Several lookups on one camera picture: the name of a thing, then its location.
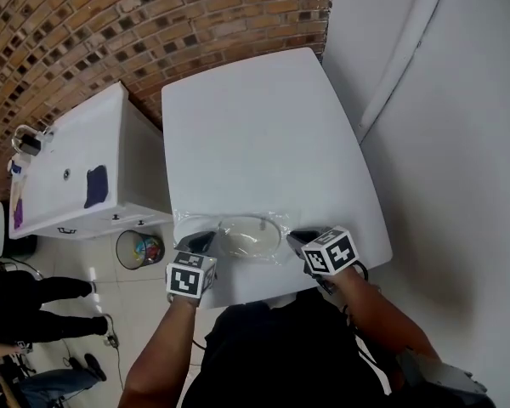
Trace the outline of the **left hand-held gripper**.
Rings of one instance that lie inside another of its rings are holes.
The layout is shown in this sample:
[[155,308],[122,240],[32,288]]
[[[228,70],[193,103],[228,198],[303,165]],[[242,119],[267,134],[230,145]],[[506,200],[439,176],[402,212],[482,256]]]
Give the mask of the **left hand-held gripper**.
[[201,299],[213,286],[218,260],[208,252],[215,236],[215,231],[201,231],[178,243],[166,267],[167,293]]

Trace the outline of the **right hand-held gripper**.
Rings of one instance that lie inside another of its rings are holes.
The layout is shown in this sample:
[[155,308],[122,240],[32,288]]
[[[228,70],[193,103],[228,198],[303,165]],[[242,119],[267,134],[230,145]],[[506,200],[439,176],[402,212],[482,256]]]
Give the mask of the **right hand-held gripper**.
[[359,261],[350,232],[342,226],[295,229],[286,241],[311,276],[335,275]]

